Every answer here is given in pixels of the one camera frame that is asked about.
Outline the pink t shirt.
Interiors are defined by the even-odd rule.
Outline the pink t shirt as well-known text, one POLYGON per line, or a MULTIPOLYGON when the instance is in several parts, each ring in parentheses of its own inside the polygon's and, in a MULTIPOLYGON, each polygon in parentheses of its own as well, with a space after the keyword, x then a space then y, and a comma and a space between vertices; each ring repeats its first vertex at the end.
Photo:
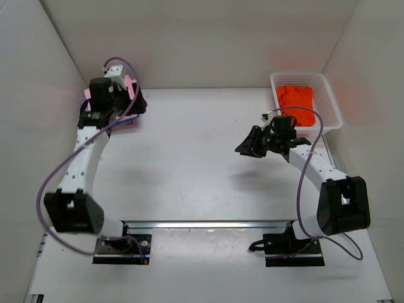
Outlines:
MULTIPOLYGON (((130 77, 130 75, 126 74, 125 77, 124 77, 124 84, 126 85, 126 88, 128 89, 128 93, 129 93, 130 98, 133 98, 135 89, 132 87, 132 84, 136 84, 136 80, 132 79, 130 77)), ((84 99, 81 100, 82 105, 84 104, 84 102, 86 100, 89 100, 90 97, 91 97, 90 96, 90 90, 88 88, 84 90, 84 94, 85 94, 85 97, 84 97, 84 99)), ((123 121, 127 120, 127 119, 134 119, 135 117, 138 117, 139 115, 140 114, 126 115, 126 116, 124 116, 123 121)))

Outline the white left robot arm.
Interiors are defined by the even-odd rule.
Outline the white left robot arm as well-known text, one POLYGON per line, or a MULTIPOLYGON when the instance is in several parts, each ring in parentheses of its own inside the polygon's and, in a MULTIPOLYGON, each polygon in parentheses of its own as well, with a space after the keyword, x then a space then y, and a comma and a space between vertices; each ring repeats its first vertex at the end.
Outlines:
POLYGON ((46 193, 44 205, 58 233, 92 234, 110 238, 117 251, 130 248, 132 235, 122 221, 107 217, 93 198, 93 185, 102 152, 110 139, 106 126, 129 110, 142 114, 146 102, 141 94, 131 100, 134 81, 126 83, 122 76, 94 78, 90 81, 90 98, 80 110, 76 145, 77 156, 69 161, 66 173, 53 193, 46 193))

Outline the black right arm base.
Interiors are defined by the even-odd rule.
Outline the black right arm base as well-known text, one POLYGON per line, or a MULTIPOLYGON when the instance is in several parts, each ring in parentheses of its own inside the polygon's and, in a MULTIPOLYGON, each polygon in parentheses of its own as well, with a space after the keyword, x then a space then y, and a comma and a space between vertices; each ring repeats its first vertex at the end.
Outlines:
POLYGON ((264 252, 267 268, 325 266, 321 245, 311 238, 299 240, 287 223, 279 232, 267 232, 253 242, 250 253, 264 252))

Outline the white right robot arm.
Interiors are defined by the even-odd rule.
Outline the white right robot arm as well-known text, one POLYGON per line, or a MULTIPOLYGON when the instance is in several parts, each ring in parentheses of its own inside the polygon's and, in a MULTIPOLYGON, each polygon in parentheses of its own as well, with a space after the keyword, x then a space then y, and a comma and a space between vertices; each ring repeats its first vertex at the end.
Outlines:
POLYGON ((308 178, 319 191, 315 214, 292 223, 292 231, 283 236, 284 248, 299 252, 306 239, 318 239, 364 230, 371 224, 365 180, 350 177, 314 152, 314 145, 297 137, 293 116, 275 116, 263 127, 253 126, 246 139, 235 149, 240 155, 263 158, 268 152, 280 154, 301 172, 298 186, 308 178))

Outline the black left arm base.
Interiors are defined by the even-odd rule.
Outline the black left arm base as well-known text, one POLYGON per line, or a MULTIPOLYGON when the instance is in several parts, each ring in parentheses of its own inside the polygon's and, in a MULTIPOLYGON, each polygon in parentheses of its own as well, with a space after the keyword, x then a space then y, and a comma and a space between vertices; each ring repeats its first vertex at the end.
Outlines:
POLYGON ((122 239, 97 239, 93 264, 149 265, 152 249, 151 227, 125 222, 122 239))

